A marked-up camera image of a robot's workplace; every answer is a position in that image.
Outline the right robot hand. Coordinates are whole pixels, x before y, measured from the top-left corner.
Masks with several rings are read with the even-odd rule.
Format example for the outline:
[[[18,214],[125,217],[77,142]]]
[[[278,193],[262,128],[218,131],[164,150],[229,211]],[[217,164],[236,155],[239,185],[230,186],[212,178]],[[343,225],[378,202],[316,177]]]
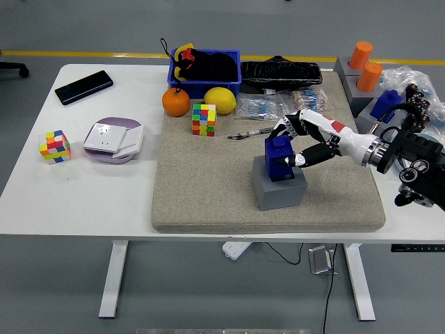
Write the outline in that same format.
[[[316,145],[277,160],[280,165],[300,168],[320,164],[335,156],[347,156],[356,164],[367,166],[378,144],[376,136],[357,134],[339,121],[311,109],[285,115],[268,138],[272,140],[281,135],[287,135],[291,140],[297,136],[310,136],[317,141]]]

